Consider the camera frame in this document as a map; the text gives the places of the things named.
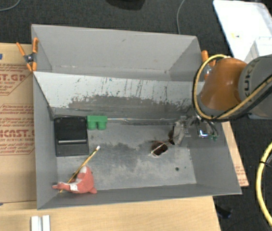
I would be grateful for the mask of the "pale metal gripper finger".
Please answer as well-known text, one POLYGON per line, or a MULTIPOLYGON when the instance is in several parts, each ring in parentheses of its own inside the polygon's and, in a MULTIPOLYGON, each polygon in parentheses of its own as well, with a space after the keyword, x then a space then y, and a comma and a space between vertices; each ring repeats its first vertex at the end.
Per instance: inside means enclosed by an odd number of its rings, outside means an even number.
POLYGON ((187 131, 186 129, 180 129, 180 131, 177 132, 177 135, 176 135, 176 145, 181 145, 183 139, 185 138, 187 134, 187 131))
POLYGON ((174 131, 188 131, 188 119, 180 119, 175 122, 174 131))

